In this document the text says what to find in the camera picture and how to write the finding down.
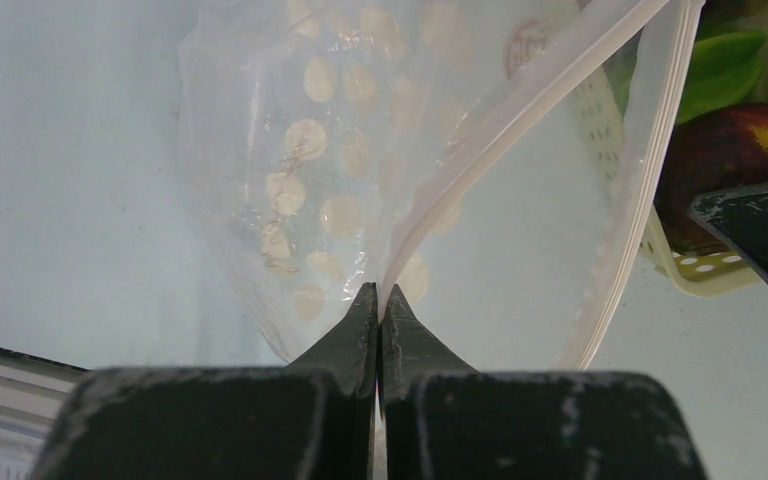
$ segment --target basket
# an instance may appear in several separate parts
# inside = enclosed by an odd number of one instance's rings
[[[581,9],[577,0],[555,1],[544,4],[544,8],[550,34],[552,30],[562,28],[563,22],[575,18]],[[603,68],[573,90],[570,105],[578,114],[583,134],[590,139],[592,158],[606,179],[612,181],[623,147],[623,117]],[[720,295],[760,281],[749,264],[735,252],[701,257],[673,252],[654,208],[649,213],[640,253],[681,291],[697,297]]]

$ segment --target ziplock bag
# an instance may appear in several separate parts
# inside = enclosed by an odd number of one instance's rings
[[[179,155],[205,241],[275,352],[304,352],[362,283],[382,299],[398,283],[477,368],[585,367],[700,4],[207,1],[179,48]],[[629,41],[623,120],[600,65]]]

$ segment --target apple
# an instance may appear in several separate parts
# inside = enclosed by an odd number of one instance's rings
[[[673,251],[710,255],[728,247],[687,216],[694,198],[768,182],[768,104],[726,107],[673,132],[655,208]]]

